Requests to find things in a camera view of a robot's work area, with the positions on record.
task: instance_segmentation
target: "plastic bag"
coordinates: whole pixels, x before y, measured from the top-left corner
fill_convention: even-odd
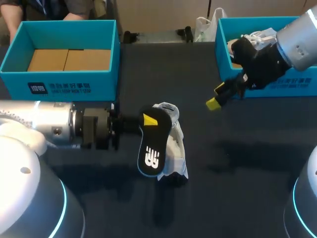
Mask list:
[[[198,17],[196,19],[196,30],[194,42],[210,42],[215,41],[217,24],[219,18],[226,18],[227,14],[221,7],[218,7],[212,16],[212,20],[209,21],[204,17]]]

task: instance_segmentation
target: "blue box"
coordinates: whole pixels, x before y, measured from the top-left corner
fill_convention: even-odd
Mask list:
[[[35,49],[111,50],[109,70],[28,72]],[[119,61],[114,20],[24,21],[5,55],[0,75],[13,100],[114,101]],[[68,84],[75,88],[59,87]]]
[[[251,34],[272,27],[279,31],[298,17],[243,17],[222,18],[218,22],[215,40],[215,55],[222,81],[235,77],[242,69],[232,66],[227,42],[241,35]],[[276,82],[263,90],[247,90],[246,97],[289,97],[317,95],[317,67],[312,66],[303,72],[289,69]]]

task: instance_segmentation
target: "screw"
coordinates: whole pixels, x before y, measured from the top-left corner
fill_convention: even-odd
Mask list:
[[[61,135],[61,130],[58,128],[54,129],[54,135]]]

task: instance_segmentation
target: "black table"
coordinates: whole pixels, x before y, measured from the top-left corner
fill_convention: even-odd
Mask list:
[[[208,111],[219,83],[213,43],[124,45],[121,63],[123,113],[179,107],[189,181],[174,188],[141,176],[135,136],[122,137],[118,152],[49,150],[48,163],[83,204],[86,237],[285,238],[289,178],[317,145],[317,98]]]

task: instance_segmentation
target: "open box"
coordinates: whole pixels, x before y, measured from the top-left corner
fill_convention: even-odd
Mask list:
[[[215,54],[219,74],[222,81],[235,77],[242,71],[232,65],[227,49],[227,42],[251,34],[273,28],[279,31],[298,17],[241,17],[221,18],[215,40]],[[312,66],[303,72],[289,69],[276,82],[262,90],[247,90],[245,97],[289,97],[317,95],[317,66]]]
[[[114,101],[119,60],[114,20],[24,21],[0,75],[13,100]]]

